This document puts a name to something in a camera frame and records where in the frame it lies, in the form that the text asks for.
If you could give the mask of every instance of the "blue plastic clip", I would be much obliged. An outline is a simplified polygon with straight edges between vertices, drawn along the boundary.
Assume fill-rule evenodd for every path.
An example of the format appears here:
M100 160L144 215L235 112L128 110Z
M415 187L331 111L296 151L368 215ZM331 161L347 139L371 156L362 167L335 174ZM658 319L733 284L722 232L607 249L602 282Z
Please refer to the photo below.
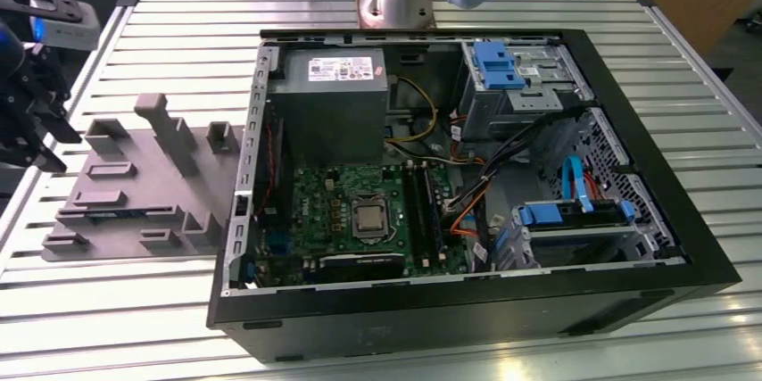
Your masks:
M560 210L552 203L547 204L528 204L519 209L519 219L522 225L546 225L548 223L560 223Z
M474 62L487 89L522 89L524 78L515 71L515 58L503 42L474 42Z
M619 202L619 208L622 209L622 214L624 215L627 222L632 223L635 220L635 207L632 206L632 203L630 203L627 200L622 200Z

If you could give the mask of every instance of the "power supply label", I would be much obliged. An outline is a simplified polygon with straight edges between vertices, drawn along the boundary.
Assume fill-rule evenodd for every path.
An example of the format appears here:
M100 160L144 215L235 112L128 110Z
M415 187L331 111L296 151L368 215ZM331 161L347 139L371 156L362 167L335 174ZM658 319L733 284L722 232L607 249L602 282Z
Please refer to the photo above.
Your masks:
M310 82L372 80L370 57L332 57L310 60Z

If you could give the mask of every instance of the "cpu socket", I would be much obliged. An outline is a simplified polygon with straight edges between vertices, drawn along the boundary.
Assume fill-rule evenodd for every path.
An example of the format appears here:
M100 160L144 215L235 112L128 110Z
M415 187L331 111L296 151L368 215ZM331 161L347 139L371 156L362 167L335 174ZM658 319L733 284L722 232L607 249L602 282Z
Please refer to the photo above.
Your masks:
M359 195L351 207L352 236L364 244L379 243L390 235L386 197Z

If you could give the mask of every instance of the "ram slot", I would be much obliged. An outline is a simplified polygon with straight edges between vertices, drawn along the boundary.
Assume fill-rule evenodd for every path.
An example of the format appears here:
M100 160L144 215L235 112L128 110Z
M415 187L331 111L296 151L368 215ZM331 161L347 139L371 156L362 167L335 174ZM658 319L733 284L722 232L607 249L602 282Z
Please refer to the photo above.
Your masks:
M439 208L436 207L436 195L434 192L434 179L431 178L431 172L427 167L420 169L423 171L424 184L426 184L426 196L428 205L426 206L428 210L428 218L431 220L431 237L434 243L435 256L438 258L444 258L444 237L442 236L442 221L439 220Z
M418 217L420 221L422 238L424 239L426 254L428 255L428 265L436 261L439 249L434 231L438 225L431 219L428 184L426 183L426 167L416 165L414 169L415 196L418 197Z
M420 267L428 267L434 255L428 253L426 213L422 210L424 206L420 204L422 196L419 194L423 189L418 185L416 171L414 165L403 165L404 211L407 213L407 229L415 264Z

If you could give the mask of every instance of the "yellow cable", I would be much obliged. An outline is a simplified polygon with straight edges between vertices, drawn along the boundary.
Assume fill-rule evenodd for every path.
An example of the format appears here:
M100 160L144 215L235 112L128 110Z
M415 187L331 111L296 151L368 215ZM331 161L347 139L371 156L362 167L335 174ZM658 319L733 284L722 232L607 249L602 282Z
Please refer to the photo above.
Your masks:
M410 136L410 137L387 138L386 141L387 142L395 142L395 143L414 142L419 138L426 137L428 135L428 133L434 130L434 127L436 126L436 107L434 106L434 101L431 100L431 96L418 86L418 84L415 84L415 82L412 82L408 78L406 78L403 76L400 76L398 79L407 82L411 85L411 87L415 88L415 91L418 91L418 94L420 94L423 96L423 98L426 99L426 101L428 102L428 106L431 107L431 122L428 123L428 128L426 129L426 131L423 133L416 134L415 136Z

